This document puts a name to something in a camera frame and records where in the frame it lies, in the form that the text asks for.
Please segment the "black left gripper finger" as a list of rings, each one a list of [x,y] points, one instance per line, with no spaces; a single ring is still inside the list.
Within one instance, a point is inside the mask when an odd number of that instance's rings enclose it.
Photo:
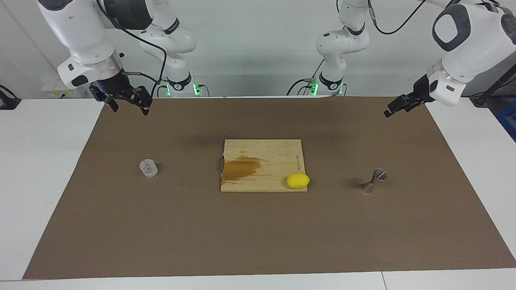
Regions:
[[[418,95],[414,95],[412,93],[405,95],[405,101],[406,101],[405,111],[411,111],[411,110],[413,110],[413,108],[418,107],[422,104],[420,97],[418,97]]]
[[[387,110],[384,111],[384,116],[386,118],[391,117],[393,114],[400,112],[402,110],[407,111],[407,107],[409,106],[409,102],[407,101],[406,95],[398,96],[391,103],[387,105]]]

